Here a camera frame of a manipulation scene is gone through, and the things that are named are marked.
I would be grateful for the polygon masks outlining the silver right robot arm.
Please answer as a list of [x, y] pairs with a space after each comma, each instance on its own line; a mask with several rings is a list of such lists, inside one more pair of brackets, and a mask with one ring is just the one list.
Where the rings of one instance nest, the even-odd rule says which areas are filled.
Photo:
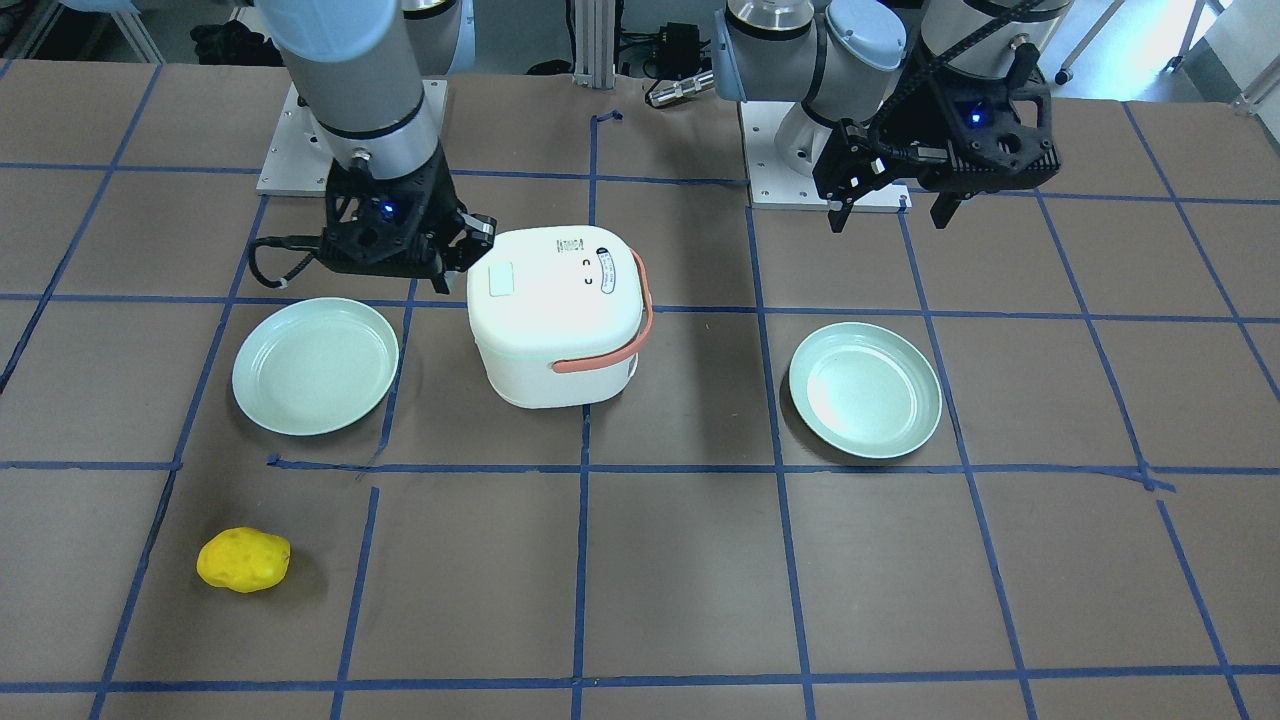
[[453, 279], [497, 222], [460, 200], [425, 81], [474, 64], [470, 1], [260, 1], [257, 9], [330, 155], [317, 234], [256, 240], [355, 275]]

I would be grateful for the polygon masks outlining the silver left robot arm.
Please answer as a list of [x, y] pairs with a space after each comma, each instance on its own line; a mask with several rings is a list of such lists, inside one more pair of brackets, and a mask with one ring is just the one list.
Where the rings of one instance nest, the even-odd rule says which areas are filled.
[[1034, 190], [1062, 159], [1041, 53], [1068, 1], [928, 1], [916, 36], [882, 1], [727, 1], [712, 67], [730, 101], [787, 102], [781, 152], [841, 232], [902, 178], [943, 229], [978, 193]]

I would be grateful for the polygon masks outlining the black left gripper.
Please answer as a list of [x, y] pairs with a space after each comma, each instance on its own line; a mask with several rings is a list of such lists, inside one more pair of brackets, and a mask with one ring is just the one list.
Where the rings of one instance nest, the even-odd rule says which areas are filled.
[[931, 220], [946, 229], [966, 195], [1033, 190], [1060, 169], [1050, 87], [1039, 70], [996, 79], [940, 70], [868, 120], [840, 120], [812, 176], [838, 234], [854, 199], [901, 178], [937, 193]]

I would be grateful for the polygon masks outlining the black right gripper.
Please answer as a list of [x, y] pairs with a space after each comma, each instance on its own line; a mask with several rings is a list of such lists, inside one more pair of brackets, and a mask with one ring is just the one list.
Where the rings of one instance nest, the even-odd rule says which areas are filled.
[[488, 254], [497, 219], [467, 214], [445, 160], [394, 179], [330, 164], [320, 263], [335, 273], [439, 281]]

